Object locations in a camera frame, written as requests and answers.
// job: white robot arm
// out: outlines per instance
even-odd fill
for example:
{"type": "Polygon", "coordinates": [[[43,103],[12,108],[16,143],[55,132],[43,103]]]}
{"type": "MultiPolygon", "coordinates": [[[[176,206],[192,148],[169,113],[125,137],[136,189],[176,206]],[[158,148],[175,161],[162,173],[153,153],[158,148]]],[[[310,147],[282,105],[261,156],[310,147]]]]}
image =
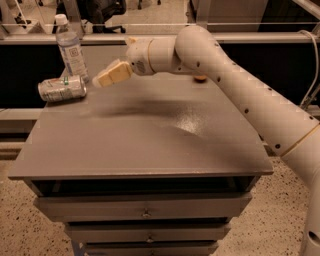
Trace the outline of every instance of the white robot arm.
{"type": "Polygon", "coordinates": [[[233,62],[202,27],[186,27],[174,39],[133,42],[127,57],[127,69],[138,75],[191,70],[208,76],[220,87],[310,189],[300,255],[320,255],[319,121],[233,62]]]}

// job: desk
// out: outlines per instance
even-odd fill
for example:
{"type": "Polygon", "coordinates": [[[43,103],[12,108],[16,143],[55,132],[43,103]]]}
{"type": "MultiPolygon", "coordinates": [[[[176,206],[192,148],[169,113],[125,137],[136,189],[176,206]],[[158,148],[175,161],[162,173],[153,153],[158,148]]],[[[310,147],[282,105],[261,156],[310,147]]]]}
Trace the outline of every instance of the desk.
{"type": "MultiPolygon", "coordinates": [[[[83,47],[91,77],[125,49],[83,47]]],[[[208,255],[271,173],[215,84],[157,74],[47,104],[9,178],[89,255],[208,255]]]]}

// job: silver can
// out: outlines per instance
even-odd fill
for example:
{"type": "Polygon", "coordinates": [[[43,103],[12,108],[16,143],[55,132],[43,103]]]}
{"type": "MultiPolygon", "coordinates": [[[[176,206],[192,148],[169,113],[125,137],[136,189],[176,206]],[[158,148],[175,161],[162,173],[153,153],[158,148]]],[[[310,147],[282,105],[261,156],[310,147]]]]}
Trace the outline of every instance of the silver can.
{"type": "Polygon", "coordinates": [[[87,89],[80,76],[64,76],[47,79],[38,84],[42,100],[47,102],[63,101],[84,97],[87,89]]]}

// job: drawer knob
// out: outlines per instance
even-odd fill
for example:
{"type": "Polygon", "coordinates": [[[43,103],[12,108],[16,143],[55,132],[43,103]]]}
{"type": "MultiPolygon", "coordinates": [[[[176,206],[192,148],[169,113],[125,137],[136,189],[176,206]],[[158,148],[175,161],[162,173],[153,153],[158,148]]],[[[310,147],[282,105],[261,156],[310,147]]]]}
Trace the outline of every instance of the drawer knob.
{"type": "Polygon", "coordinates": [[[151,214],[149,213],[148,209],[144,210],[144,213],[141,214],[141,217],[144,218],[144,219],[151,218],[151,214]]]}
{"type": "Polygon", "coordinates": [[[154,242],[154,240],[152,239],[151,236],[149,236],[148,239],[147,239],[147,243],[148,244],[152,244],[153,242],[154,242]]]}

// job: clear water bottle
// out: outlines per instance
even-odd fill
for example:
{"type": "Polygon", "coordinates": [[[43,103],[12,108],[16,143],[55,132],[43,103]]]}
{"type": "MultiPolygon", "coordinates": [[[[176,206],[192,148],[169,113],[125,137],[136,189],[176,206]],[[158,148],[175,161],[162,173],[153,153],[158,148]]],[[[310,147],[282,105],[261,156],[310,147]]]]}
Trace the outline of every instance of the clear water bottle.
{"type": "Polygon", "coordinates": [[[56,39],[69,75],[80,75],[85,83],[89,82],[88,69],[77,33],[69,26],[66,15],[58,14],[55,19],[58,26],[56,39]]]}

